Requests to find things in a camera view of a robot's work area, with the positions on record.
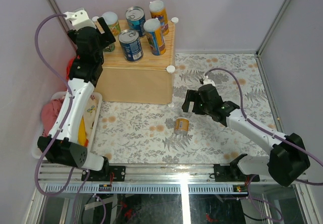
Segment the short green can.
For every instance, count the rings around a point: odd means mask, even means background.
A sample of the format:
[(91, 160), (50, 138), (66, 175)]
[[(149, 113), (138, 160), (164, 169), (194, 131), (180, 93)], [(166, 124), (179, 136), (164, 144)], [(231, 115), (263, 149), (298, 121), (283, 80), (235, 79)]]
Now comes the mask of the short green can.
[(103, 49), (104, 52), (113, 52), (115, 50), (115, 44), (111, 43)]

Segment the short yellow can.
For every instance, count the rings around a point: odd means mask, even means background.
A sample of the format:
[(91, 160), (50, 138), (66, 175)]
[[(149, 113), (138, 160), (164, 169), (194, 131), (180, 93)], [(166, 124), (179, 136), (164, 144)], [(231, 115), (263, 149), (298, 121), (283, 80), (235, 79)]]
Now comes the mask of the short yellow can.
[(108, 25), (114, 37), (118, 36), (121, 33), (121, 29), (117, 14), (114, 12), (105, 12), (102, 14), (102, 17), (104, 18), (105, 23)]

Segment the blue soup can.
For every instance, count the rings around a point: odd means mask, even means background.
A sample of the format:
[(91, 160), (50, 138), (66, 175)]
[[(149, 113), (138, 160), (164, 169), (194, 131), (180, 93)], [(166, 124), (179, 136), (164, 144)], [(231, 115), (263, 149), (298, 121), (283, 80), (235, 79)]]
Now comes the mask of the blue soup can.
[(136, 30), (139, 37), (145, 36), (143, 25), (146, 21), (143, 8), (138, 6), (130, 7), (125, 12), (125, 17), (130, 29)]

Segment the tall blue vegetable can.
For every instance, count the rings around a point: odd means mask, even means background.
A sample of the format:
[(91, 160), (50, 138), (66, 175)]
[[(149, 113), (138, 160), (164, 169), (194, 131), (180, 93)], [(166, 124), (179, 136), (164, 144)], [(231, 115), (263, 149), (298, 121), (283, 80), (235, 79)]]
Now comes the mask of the tall blue vegetable can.
[(145, 35), (153, 55), (160, 56), (166, 52), (166, 45), (158, 19), (149, 19), (144, 25)]

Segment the tall yellow lidded can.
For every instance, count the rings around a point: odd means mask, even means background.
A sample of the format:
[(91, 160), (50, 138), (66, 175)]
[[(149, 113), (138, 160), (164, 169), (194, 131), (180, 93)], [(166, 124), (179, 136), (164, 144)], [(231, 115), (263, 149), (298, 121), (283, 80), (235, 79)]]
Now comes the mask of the tall yellow lidded can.
[(158, 18), (161, 24), (161, 30), (163, 35), (167, 35), (169, 32), (168, 17), (166, 7), (163, 1), (154, 0), (149, 4), (149, 10), (152, 18)]

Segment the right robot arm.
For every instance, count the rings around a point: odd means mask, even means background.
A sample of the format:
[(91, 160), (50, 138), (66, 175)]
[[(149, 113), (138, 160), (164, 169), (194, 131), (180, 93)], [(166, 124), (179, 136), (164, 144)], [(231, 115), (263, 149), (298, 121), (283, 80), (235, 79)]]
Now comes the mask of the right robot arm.
[(241, 154), (231, 161), (230, 175), (236, 181), (252, 175), (268, 176), (287, 187), (310, 167), (300, 136), (277, 132), (244, 117), (240, 106), (223, 101), (211, 84), (187, 90), (182, 110), (210, 116), (215, 122), (249, 138), (267, 153), (267, 156)]

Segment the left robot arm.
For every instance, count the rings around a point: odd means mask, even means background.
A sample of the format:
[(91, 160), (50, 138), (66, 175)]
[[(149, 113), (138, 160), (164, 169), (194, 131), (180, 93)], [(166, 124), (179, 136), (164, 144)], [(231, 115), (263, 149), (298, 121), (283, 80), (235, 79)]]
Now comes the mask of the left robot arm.
[(64, 81), (66, 96), (56, 123), (47, 137), (38, 138), (37, 146), (42, 152), (40, 159), (89, 170), (98, 180), (105, 181), (111, 176), (109, 160), (89, 152), (78, 142), (86, 104), (103, 71), (103, 49), (116, 41), (104, 18), (97, 21), (102, 31), (96, 26), (68, 31), (68, 37), (77, 46), (77, 55), (70, 67), (69, 79)]

